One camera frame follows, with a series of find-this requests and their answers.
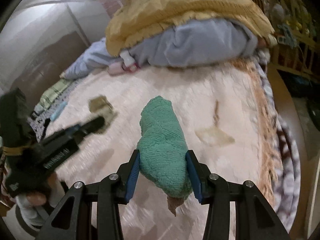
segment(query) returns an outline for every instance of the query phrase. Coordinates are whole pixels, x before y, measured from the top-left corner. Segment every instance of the blue gripper pad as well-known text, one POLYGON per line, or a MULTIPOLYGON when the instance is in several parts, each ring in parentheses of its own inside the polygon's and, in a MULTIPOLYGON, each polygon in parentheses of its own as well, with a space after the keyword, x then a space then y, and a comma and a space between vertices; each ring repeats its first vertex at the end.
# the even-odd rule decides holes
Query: blue gripper pad
POLYGON ((201 188, 201 182, 199 179, 199 176, 196 172, 196 168, 193 164, 192 158, 190 156, 189 151, 186 153, 186 160, 187 160, 187 170, 189 174, 189 178, 191 181, 193 193, 195 194, 196 199, 199 201, 199 203, 202 202, 202 188, 201 188))
POLYGON ((129 203, 130 199, 132 199, 132 197, 133 197, 133 193, 136 188, 139 172, 140 172, 140 152, 138 152, 138 154, 137 154, 137 157, 134 161, 130 175, 127 180, 127 189, 126 189, 126 193, 124 196, 127 203, 129 203))

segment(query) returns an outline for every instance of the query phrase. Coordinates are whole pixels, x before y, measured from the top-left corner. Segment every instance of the yellow cloth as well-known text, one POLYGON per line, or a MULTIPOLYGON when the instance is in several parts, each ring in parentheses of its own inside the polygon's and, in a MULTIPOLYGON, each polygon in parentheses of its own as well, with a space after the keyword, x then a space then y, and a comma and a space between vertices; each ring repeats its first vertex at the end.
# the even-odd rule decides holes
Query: yellow cloth
POLYGON ((252 0, 130 0, 120 8, 106 29, 110 55, 190 19, 231 18, 247 26, 255 35, 267 37, 274 30, 252 0))

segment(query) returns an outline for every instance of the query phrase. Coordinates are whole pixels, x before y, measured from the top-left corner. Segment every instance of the silver screw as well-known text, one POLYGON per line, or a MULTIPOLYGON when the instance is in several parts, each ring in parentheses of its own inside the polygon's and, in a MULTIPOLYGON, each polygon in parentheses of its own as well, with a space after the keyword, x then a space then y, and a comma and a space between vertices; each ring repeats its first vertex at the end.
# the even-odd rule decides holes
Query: silver screw
POLYGON ((118 178, 119 178, 119 175, 116 174, 116 173, 113 173, 113 174, 111 174, 111 175, 109 176, 109 179, 111 179, 111 180, 116 180, 116 179, 118 179, 118 178))
POLYGON ((254 186, 254 183, 253 183, 251 180, 247 180, 247 181, 245 182, 245 185, 246 185, 247 187, 253 187, 253 186, 254 186))
POLYGON ((210 179, 213 179, 213 180, 217 180, 217 179, 219 179, 219 175, 218 175, 218 174, 215 174, 215 173, 211 173, 211 174, 209 175, 209 178, 210 178, 210 179))
POLYGON ((75 187, 75 188, 81 188, 82 185, 83 185, 83 183, 82 183, 81 181, 78 181, 78 182, 76 182, 76 183, 74 184, 74 187, 75 187))

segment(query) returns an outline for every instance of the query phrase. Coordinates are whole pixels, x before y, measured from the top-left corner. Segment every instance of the teal fabric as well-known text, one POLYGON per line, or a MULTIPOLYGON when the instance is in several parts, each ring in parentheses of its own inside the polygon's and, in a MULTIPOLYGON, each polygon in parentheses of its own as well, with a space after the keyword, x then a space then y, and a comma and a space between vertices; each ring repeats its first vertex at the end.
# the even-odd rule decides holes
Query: teal fabric
POLYGON ((141 112, 140 171, 168 196, 187 197, 192 192, 187 172, 188 150, 170 101, 151 99, 141 112))

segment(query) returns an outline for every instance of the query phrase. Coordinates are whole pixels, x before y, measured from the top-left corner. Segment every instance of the white fur blanket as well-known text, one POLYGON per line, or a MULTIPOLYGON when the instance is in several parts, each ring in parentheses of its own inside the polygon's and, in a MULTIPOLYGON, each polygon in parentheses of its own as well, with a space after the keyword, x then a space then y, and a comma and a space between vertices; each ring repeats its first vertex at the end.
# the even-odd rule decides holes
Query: white fur blanket
MULTIPOLYGON (((172 101, 189 149, 199 162, 227 181, 258 183, 262 151, 258 133, 257 102, 247 73, 230 64, 185 70, 147 67, 133 74, 111 77, 106 71, 91 73, 71 94, 61 116, 47 134, 78 122, 90 114, 88 100, 105 95, 117 118, 102 135, 90 135, 80 151, 57 171, 70 187, 101 181, 129 160, 141 137, 140 113, 155 96, 172 101), (210 147, 195 130, 213 124, 215 101, 219 101, 220 129, 235 139, 225 147, 210 147)), ((235 208, 231 203, 230 235, 235 238, 235 208)), ((96 225, 96 205, 92 223, 96 225)), ((124 239, 202 239, 208 206, 201 206, 193 193, 177 208, 174 217, 167 208, 166 194, 139 175, 134 196, 119 207, 124 239)))

